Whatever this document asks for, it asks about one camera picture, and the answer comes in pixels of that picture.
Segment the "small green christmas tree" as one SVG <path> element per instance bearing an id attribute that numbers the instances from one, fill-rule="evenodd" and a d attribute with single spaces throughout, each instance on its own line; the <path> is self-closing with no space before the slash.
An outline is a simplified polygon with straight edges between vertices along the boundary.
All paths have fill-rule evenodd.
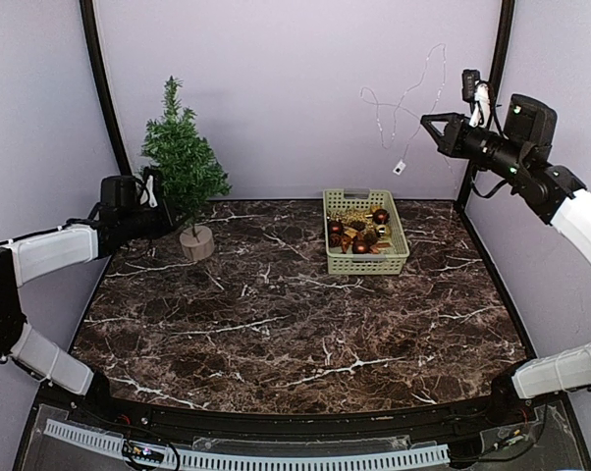
<path id="1" fill-rule="evenodd" d="M 187 218 L 196 236 L 207 201 L 228 195 L 231 185 L 207 138 L 197 130 L 195 112 L 178 96 L 182 86 L 175 77 L 165 81 L 162 114 L 147 121 L 141 155 L 162 174 L 164 196 Z"/>

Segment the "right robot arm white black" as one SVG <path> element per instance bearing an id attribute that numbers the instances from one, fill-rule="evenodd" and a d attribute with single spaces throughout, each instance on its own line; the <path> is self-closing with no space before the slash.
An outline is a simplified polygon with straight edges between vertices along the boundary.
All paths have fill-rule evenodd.
<path id="1" fill-rule="evenodd" d="M 532 212 L 554 228 L 591 265 L 591 192 L 568 168 L 548 157 L 557 113 L 541 101 L 515 94 L 503 131 L 472 124 L 460 113 L 424 115 L 420 124 L 438 151 L 465 159 L 499 176 Z M 518 412 L 521 399 L 591 388 L 591 341 L 547 357 L 527 361 L 498 381 L 499 390 L 482 405 L 482 416 L 502 426 Z"/>

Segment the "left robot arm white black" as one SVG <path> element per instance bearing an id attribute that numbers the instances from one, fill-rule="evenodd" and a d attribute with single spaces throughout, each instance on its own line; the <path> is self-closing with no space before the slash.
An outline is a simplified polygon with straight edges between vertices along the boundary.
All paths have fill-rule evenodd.
<path id="1" fill-rule="evenodd" d="M 34 329 L 22 310 L 19 289 L 62 269 L 113 255 L 135 239 L 156 239 L 176 230 L 187 212 L 166 197 L 159 171 L 142 178 L 102 180 L 100 199 L 84 218 L 0 241 L 0 364 L 13 361 L 41 382 L 83 396 L 81 411 L 99 428 L 120 419 L 119 404 L 93 390 L 95 372 Z"/>

